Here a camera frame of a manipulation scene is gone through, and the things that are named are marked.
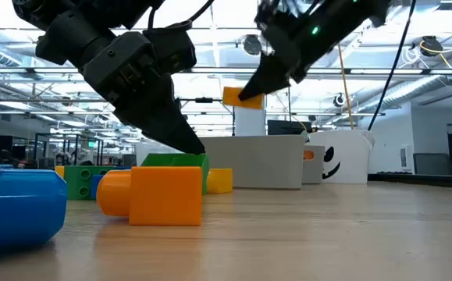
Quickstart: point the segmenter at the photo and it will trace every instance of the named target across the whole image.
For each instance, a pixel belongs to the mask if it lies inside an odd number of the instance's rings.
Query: white bin
[[[368,182],[369,154],[375,145],[366,130],[336,130],[311,133],[310,144],[326,147],[323,183]]]

